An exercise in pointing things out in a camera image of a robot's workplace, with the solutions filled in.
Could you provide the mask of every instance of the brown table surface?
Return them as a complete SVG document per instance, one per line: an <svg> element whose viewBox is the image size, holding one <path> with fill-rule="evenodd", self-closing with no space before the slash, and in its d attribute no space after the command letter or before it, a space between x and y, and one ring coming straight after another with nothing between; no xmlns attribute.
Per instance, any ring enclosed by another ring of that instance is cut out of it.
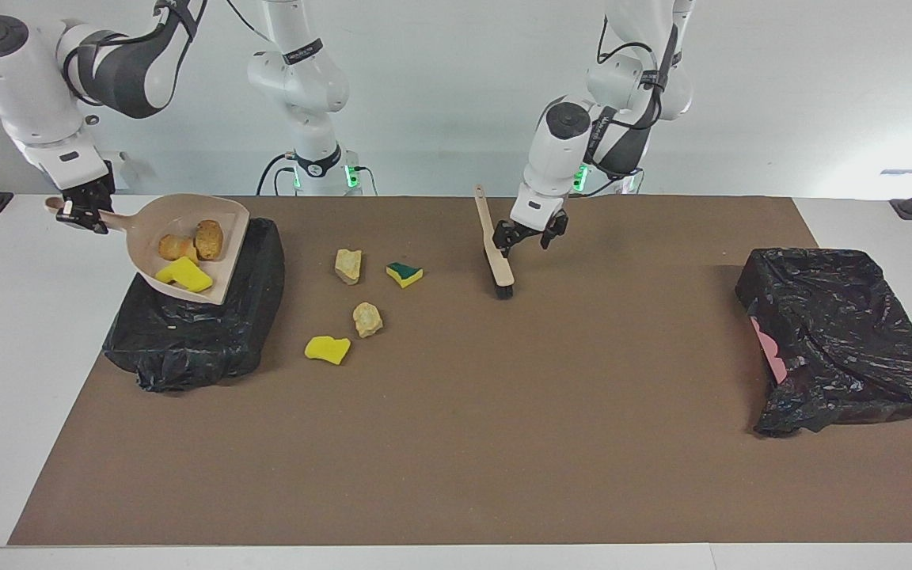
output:
<svg viewBox="0 0 912 570"><path fill-rule="evenodd" d="M10 544L912 542L912 420L751 433L732 289L750 249L815 245L790 199L573 199L514 250L510 302L471 199L241 201L287 264L260 369L162 396L99 359ZM303 357L316 335L354 340L344 365Z"/></svg>

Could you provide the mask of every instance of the beige dustpan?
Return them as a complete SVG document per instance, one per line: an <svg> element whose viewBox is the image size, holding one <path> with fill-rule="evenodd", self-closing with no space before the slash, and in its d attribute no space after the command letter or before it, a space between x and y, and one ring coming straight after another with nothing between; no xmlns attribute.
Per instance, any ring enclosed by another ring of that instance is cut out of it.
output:
<svg viewBox="0 0 912 570"><path fill-rule="evenodd" d="M57 212L64 202L60 197L48 198L44 206L51 213ZM224 296L238 262L241 242L249 228L249 210L231 199L197 194L172 194L149 202L138 213L122 216L101 212L101 220L109 230L126 234L129 259L149 285L164 293L187 302L223 304ZM203 220L217 220L224 230L224 248L216 260L199 261L199 269L213 278L213 287L192 293L181 286L157 281L153 276L171 263L157 253L157 245L164 235L195 235L196 224Z"/></svg>

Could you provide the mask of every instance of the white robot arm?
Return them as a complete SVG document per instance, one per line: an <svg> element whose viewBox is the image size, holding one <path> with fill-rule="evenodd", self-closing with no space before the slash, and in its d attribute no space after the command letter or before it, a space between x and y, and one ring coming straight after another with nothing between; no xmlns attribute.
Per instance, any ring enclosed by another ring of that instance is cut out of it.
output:
<svg viewBox="0 0 912 570"><path fill-rule="evenodd" d="M84 127L76 98L144 118L167 107L207 0L158 0L154 25L129 37L80 21L30 28L0 15L0 118L32 165L62 192L58 220L106 234L109 166Z"/></svg>
<svg viewBox="0 0 912 570"><path fill-rule="evenodd" d="M540 235L547 249L568 227L564 199L580 165L612 180L636 172L657 120L676 119L691 104L691 83L681 63L681 42L695 0L607 0L604 21L623 44L602 53L587 72L596 100L558 98L544 109L522 171L510 221L495 230L495 246L509 250Z"/></svg>
<svg viewBox="0 0 912 570"><path fill-rule="evenodd" d="M339 112L351 94L347 76L336 67L312 32L304 0L260 0L269 40L278 51L261 51L249 62L249 80L287 115L294 140L298 190L307 195L352 192L357 177L354 154L336 140L330 112Z"/></svg>

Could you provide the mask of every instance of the black plastic bag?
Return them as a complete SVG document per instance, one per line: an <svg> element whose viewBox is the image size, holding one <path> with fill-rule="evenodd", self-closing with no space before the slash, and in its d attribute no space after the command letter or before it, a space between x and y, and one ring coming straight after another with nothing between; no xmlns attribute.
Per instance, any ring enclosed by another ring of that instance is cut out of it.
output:
<svg viewBox="0 0 912 570"><path fill-rule="evenodd" d="M283 248L272 220L249 220L224 304L163 295L137 275L104 340L104 356L148 392L190 390L260 365L283 295Z"/></svg>
<svg viewBox="0 0 912 570"><path fill-rule="evenodd" d="M735 291L785 374L757 433L912 418L912 324L866 253L756 249Z"/></svg>

